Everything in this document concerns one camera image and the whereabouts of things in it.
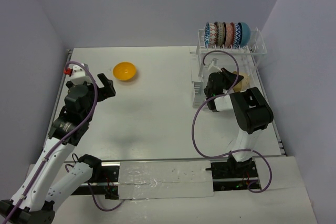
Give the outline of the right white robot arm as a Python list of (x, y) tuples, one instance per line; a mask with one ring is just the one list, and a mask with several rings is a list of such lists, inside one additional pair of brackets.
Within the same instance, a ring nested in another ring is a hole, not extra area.
[(257, 87), (249, 88), (249, 76), (225, 68), (209, 67), (209, 76), (204, 93), (209, 99), (229, 91), (229, 95), (215, 98), (207, 103), (212, 112), (234, 111), (239, 133), (233, 151), (229, 155), (228, 171), (233, 177), (240, 177), (252, 161), (255, 144), (263, 130), (273, 121), (274, 114)]

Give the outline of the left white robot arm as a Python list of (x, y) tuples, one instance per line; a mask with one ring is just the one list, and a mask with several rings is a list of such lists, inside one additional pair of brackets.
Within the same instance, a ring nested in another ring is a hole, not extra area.
[(54, 182), (65, 159), (87, 132), (93, 105), (116, 95), (112, 80), (103, 73), (98, 74), (98, 78), (102, 88), (95, 88), (91, 81), (78, 81), (71, 75), (66, 83), (65, 104), (51, 125), (38, 161), (17, 193), (11, 199), (1, 200), (1, 216), (5, 222), (52, 223), (58, 208), (81, 184), (101, 178), (102, 161), (85, 154), (72, 172)]

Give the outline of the solid blue bowl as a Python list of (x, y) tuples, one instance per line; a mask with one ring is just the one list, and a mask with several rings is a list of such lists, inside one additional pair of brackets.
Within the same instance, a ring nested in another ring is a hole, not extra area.
[(241, 41), (240, 41), (240, 46), (245, 47), (250, 41), (250, 36), (251, 36), (251, 30), (250, 27), (248, 26), (247, 23), (245, 22), (240, 22), (238, 23), (241, 26)]

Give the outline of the brown lattice rim bowl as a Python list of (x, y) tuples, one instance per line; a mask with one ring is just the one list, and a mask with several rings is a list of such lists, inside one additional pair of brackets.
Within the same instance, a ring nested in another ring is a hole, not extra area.
[(226, 40), (226, 24), (223, 22), (215, 22), (217, 28), (216, 46), (223, 47)]

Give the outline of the blue triangle patterned bowl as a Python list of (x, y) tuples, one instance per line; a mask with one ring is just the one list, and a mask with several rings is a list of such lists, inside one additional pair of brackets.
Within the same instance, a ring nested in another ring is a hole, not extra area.
[(217, 27), (214, 23), (207, 22), (204, 31), (204, 45), (206, 48), (216, 45)]

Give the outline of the black floral patterned bowl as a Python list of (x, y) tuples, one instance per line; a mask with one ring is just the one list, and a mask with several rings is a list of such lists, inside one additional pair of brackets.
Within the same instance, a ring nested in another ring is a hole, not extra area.
[(225, 23), (226, 28), (226, 37), (224, 47), (228, 48), (233, 45), (235, 38), (235, 24), (234, 23)]

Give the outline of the tan bowl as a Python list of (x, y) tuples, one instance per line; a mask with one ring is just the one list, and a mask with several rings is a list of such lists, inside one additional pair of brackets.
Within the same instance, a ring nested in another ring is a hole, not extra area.
[(242, 81), (238, 82), (233, 87), (234, 92), (241, 92), (241, 91), (245, 91), (246, 89), (248, 89), (249, 82), (250, 82), (250, 78), (249, 78), (248, 74), (242, 72), (242, 73), (240, 73), (240, 75), (243, 76), (244, 78), (242, 79)]

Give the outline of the yellow bowl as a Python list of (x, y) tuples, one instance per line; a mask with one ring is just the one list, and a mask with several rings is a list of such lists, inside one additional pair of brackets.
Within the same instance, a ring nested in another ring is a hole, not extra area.
[(121, 62), (114, 67), (112, 73), (119, 81), (130, 81), (137, 74), (137, 68), (130, 62)]

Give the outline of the red patterned bowl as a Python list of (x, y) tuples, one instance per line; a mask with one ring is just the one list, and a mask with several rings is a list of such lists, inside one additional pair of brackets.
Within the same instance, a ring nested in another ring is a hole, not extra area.
[(234, 41), (233, 41), (233, 47), (234, 48), (240, 48), (241, 47), (241, 41), (242, 41), (242, 25), (241, 23), (234, 23)]

